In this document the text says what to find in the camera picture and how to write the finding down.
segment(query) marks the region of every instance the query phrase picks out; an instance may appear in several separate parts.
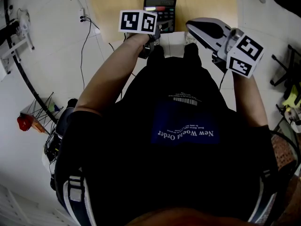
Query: tiled floor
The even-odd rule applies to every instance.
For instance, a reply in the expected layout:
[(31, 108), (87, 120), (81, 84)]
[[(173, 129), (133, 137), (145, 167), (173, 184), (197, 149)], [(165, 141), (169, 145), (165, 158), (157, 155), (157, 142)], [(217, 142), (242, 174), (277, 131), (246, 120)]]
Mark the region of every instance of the tiled floor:
[[(17, 8), (29, 10), (32, 29), (31, 37), (35, 51), (24, 48), (21, 53), (22, 66), (34, 88), (41, 97), (55, 93), (57, 104), (66, 106), (71, 97), (79, 97), (83, 84), (80, 74), (80, 52), (89, 30), (89, 23), (80, 23), (78, 10), (84, 7), (86, 14), (95, 20), (89, 0), (11, 0)], [(265, 55), (254, 73), (261, 92), (269, 126), (273, 129), (281, 116), (275, 104), (283, 94), (283, 88), (273, 88), (269, 81), (278, 65), (271, 59), (275, 54), (285, 59), (287, 44), (301, 48), (301, 18), (280, 7), (274, 0), (261, 4), (259, 0), (237, 0), (238, 26), (247, 34), (258, 38), (266, 47)], [(184, 52), (184, 35), (182, 32), (164, 35), (161, 45), (166, 56), (181, 57)], [(121, 41), (113, 42), (117, 48)], [(215, 82), (219, 85), (222, 73), (211, 63), (211, 53), (200, 44), (199, 54), (203, 66), (208, 69)], [(83, 74), (85, 83), (92, 78), (95, 71), (112, 53), (109, 44), (104, 43), (99, 30), (93, 28), (83, 51)], [(139, 59), (134, 74), (146, 65), (146, 60)], [(124, 93), (133, 80), (129, 79)], [(229, 108), (235, 110), (233, 79), (227, 73), (221, 93)]]

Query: yellow object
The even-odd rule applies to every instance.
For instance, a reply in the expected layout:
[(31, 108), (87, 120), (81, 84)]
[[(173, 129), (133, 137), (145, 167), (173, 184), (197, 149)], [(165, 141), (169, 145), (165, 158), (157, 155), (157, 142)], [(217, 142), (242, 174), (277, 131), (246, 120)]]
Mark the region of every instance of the yellow object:
[[(91, 0), (92, 7), (103, 40), (123, 40), (118, 32), (121, 10), (141, 9), (144, 0)], [(218, 18), (231, 27), (238, 26), (236, 0), (177, 0), (175, 8), (175, 29), (186, 31), (186, 22), (198, 17)]]
[(295, 100), (296, 100), (296, 98), (297, 98), (297, 96), (298, 96), (298, 90), (297, 90), (296, 86), (293, 85), (292, 91), (290, 93), (290, 96), (288, 97), (287, 100), (285, 100), (284, 102), (282, 102), (282, 104), (283, 105), (288, 105), (288, 106), (290, 106), (292, 108), (298, 108), (298, 107), (300, 107), (301, 100), (296, 105), (294, 103)]

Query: handheld device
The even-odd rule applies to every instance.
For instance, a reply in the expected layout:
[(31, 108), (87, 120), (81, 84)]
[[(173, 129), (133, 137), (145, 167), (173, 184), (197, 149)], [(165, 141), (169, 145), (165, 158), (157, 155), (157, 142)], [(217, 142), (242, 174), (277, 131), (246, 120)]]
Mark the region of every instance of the handheld device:
[(160, 31), (160, 33), (174, 32), (176, 1), (177, 0), (144, 0), (144, 10), (157, 14), (158, 23), (172, 20), (171, 26)]

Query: person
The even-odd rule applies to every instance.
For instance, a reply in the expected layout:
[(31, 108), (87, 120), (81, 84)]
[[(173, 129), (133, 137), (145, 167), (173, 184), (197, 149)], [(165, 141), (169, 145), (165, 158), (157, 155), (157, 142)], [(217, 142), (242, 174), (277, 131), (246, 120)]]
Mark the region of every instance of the person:
[(80, 169), (97, 225), (249, 225), (259, 175), (277, 170), (254, 77), (233, 74), (235, 112), (195, 43), (183, 58), (155, 46), (116, 103), (148, 39), (125, 40), (82, 92), (56, 162), (59, 201)]

